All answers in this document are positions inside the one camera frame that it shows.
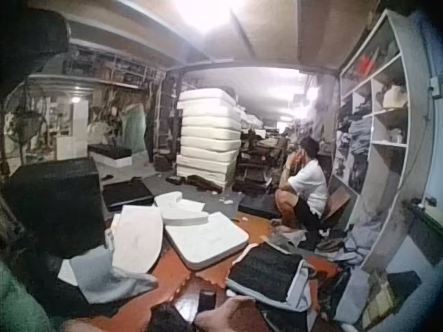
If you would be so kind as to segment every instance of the white cloth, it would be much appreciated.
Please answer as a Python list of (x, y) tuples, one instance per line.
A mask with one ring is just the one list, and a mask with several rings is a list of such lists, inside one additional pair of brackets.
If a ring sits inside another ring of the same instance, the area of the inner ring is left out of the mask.
[(312, 213), (321, 217), (327, 200), (326, 179), (318, 161), (309, 161), (288, 183), (297, 195), (304, 199)]

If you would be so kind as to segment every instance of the white shelving unit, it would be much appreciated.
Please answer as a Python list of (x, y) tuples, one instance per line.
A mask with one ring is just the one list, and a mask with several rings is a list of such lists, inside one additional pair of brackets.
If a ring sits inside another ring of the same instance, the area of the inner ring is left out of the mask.
[[(382, 14), (341, 73), (342, 108), (351, 103), (354, 115), (358, 105), (368, 102), (368, 98), (371, 100), (370, 113), (362, 117), (371, 121), (371, 134), (361, 191), (352, 189), (347, 178), (354, 172), (353, 153), (347, 154), (341, 169), (334, 170), (342, 174), (335, 177), (357, 195), (347, 227), (358, 223), (366, 214), (378, 213), (383, 219), (382, 230), (362, 264), (366, 271), (386, 268), (412, 221), (402, 202), (421, 199), (424, 194), (433, 137), (433, 112), (428, 109), (429, 76), (426, 53), (416, 26), (409, 18), (389, 10)], [(406, 88), (406, 106), (383, 108), (384, 93), (391, 84)], [(392, 129), (400, 133), (395, 138)], [(337, 149), (337, 158), (343, 158), (343, 149)]]

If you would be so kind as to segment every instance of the man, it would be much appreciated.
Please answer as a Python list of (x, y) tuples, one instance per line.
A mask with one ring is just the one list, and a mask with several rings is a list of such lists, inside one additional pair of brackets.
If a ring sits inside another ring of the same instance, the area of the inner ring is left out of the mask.
[[(316, 159), (318, 143), (310, 137), (303, 138), (300, 149), (288, 156), (280, 177), (275, 203), (282, 213), (282, 224), (288, 228), (307, 230), (320, 227), (320, 218), (327, 200), (326, 179)], [(295, 176), (291, 168), (301, 166)]]

